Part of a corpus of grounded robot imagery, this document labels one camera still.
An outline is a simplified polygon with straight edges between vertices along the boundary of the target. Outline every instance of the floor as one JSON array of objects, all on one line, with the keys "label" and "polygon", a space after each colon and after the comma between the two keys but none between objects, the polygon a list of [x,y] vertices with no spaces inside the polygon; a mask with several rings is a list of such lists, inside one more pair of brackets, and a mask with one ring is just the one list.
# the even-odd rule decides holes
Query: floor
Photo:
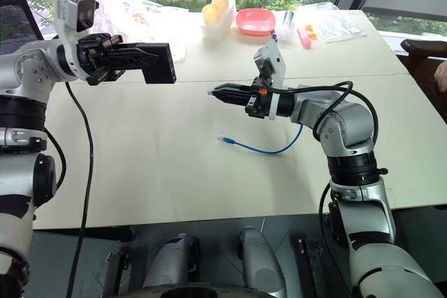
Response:
[{"label": "floor", "polygon": [[[433,207],[395,212],[398,229],[397,243],[410,252],[433,281],[447,280],[447,211]],[[136,238],[129,244],[103,239],[85,239],[78,265],[73,297],[100,297],[107,270],[105,259],[110,251],[128,247],[132,250],[131,267],[122,276],[120,293],[141,288],[147,268],[163,243],[185,232],[200,240],[200,281],[244,285],[242,263],[237,257],[237,236],[252,226],[261,229],[263,218],[242,218],[188,223],[166,223],[133,226]],[[286,278],[289,297],[302,297],[298,269],[292,248],[296,237],[320,239],[318,217],[278,216],[264,220],[263,234],[275,251]],[[25,297],[64,297],[75,250],[76,237],[35,232],[29,253],[31,279],[25,287]],[[347,253],[330,244],[346,281]],[[331,296],[342,297],[331,264],[323,265],[329,276]]]}]

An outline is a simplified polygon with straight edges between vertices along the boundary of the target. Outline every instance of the white container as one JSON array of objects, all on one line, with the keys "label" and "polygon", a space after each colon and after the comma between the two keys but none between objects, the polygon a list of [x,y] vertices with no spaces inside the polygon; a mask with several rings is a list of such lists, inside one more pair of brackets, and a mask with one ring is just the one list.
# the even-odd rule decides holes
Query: white container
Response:
[{"label": "white container", "polygon": [[233,23],[233,20],[236,18],[236,1],[228,0],[228,8],[224,13],[220,13],[220,22],[214,26],[208,26],[203,21],[200,24],[200,28],[202,29],[203,38],[207,38],[214,41],[222,41],[227,34],[228,30]]}]

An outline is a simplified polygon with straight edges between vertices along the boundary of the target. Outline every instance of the white table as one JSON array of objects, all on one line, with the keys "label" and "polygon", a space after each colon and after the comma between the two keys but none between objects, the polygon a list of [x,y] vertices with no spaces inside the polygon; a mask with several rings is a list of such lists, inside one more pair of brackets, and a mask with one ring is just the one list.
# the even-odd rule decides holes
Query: white table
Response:
[{"label": "white table", "polygon": [[[281,47],[288,76],[296,73],[300,78],[287,84],[353,80],[379,114],[375,153],[379,167],[390,170],[385,180],[391,206],[445,203],[447,125],[366,17],[361,12],[353,16],[367,37],[321,43],[315,51],[296,44],[294,50]],[[179,82],[174,85],[144,85],[136,73],[97,87],[72,84],[89,117],[95,145],[87,226],[317,212],[329,173],[309,129],[295,146],[276,156],[217,141],[229,135],[256,147],[278,149],[298,131],[298,125],[286,118],[250,118],[243,107],[207,95],[208,89],[227,80],[250,84],[256,75],[252,57],[262,43],[250,38],[253,44],[237,42],[237,36],[232,31],[228,40],[209,50],[191,41],[186,62],[176,67]],[[331,71],[321,74],[318,69]],[[52,93],[47,127],[66,153],[68,172],[56,197],[38,209],[34,227],[79,227],[87,136],[63,85]],[[52,148],[49,152],[57,157]]]}]

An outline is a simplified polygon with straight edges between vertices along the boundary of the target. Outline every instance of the chair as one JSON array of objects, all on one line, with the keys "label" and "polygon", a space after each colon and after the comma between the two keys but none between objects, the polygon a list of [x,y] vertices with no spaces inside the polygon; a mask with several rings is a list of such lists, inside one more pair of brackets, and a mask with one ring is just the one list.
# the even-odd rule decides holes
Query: chair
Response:
[{"label": "chair", "polygon": [[400,44],[409,55],[401,59],[410,75],[447,123],[447,94],[440,94],[434,73],[442,62],[428,57],[447,58],[447,42],[426,40],[403,40]]},{"label": "chair", "polygon": [[43,40],[27,0],[0,0],[0,55]]}]

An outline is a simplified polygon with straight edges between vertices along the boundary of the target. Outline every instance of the black cable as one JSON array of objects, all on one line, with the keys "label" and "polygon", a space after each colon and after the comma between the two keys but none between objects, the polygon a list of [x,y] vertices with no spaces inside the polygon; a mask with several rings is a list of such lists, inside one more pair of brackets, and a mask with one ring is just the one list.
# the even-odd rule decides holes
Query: black cable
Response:
[{"label": "black cable", "polygon": [[51,143],[53,143],[53,146],[56,148],[57,153],[59,154],[59,157],[61,158],[61,165],[62,165],[61,175],[59,176],[59,179],[57,181],[57,188],[59,188],[62,185],[62,183],[64,182],[65,174],[67,172],[67,162],[65,161],[64,152],[62,151],[61,146],[59,146],[59,143],[57,143],[54,136],[50,133],[50,131],[47,128],[44,128],[43,130],[45,131],[45,134],[50,139]]},{"label": "black cable", "polygon": [[331,106],[329,106],[323,113],[321,113],[318,119],[315,121],[314,127],[312,128],[312,135],[314,136],[314,139],[317,141],[320,141],[320,135],[316,131],[318,130],[318,127],[320,126],[321,122],[327,117],[329,113],[331,113],[334,110],[334,108],[337,107],[337,105],[339,105],[346,98],[346,96],[348,96],[351,93],[354,84],[350,80],[347,80],[345,82],[338,83],[334,86],[340,87],[342,85],[348,85],[346,91],[343,92],[343,94],[334,103],[332,103]]},{"label": "black cable", "polygon": [[84,234],[85,234],[85,225],[87,223],[87,212],[89,210],[91,177],[93,175],[93,139],[91,137],[91,131],[90,131],[90,126],[89,126],[89,121],[87,119],[87,115],[85,115],[84,110],[82,109],[82,107],[79,104],[78,100],[76,99],[75,95],[71,91],[70,84],[68,82],[66,82],[65,86],[67,88],[68,94],[75,102],[76,106],[79,109],[79,112],[81,112],[82,118],[84,119],[85,129],[87,131],[87,136],[89,138],[89,150],[90,150],[89,176],[87,177],[87,187],[85,189],[84,209],[82,210],[82,222],[81,222],[81,227],[79,229],[78,244],[76,245],[76,251],[75,251],[75,255],[73,257],[73,263],[71,265],[70,278],[68,281],[67,294],[66,294],[67,298],[71,298],[71,295],[73,293],[73,286],[75,283],[76,268],[78,267],[78,261],[79,261],[79,256],[80,256],[80,252],[81,252],[81,247],[82,247],[82,240],[84,239]]},{"label": "black cable", "polygon": [[[304,92],[315,92],[315,91],[340,91],[345,92],[349,88],[346,87],[336,87],[335,85],[323,85],[319,87],[300,87],[298,89],[276,89],[274,87],[270,86],[270,83],[267,82],[265,78],[261,78],[261,82],[263,83],[264,87],[267,89],[267,91],[273,93],[273,94],[302,94]],[[372,119],[374,122],[374,130],[372,133],[372,141],[374,144],[376,144],[377,141],[377,135],[379,134],[379,118],[377,117],[377,112],[374,106],[371,104],[371,102],[361,93],[350,90],[349,94],[352,94],[353,96],[356,96],[359,98],[362,102],[366,104],[366,106],[369,108],[369,111],[371,112]]]},{"label": "black cable", "polygon": [[320,221],[321,236],[323,237],[324,247],[325,247],[326,251],[328,252],[330,261],[334,265],[335,272],[337,273],[337,277],[340,280],[340,282],[342,282],[343,287],[346,290],[346,293],[348,294],[348,297],[351,297],[351,291],[349,290],[348,285],[344,281],[342,273],[341,273],[337,263],[335,262],[334,256],[332,255],[332,252],[329,249],[328,242],[326,241],[326,235],[324,233],[323,207],[324,207],[324,200],[326,199],[326,195],[328,194],[329,190],[330,190],[330,184],[328,183],[328,185],[326,185],[326,187],[324,188],[323,194],[321,195],[321,198],[320,198],[320,205],[318,206],[318,219]]}]

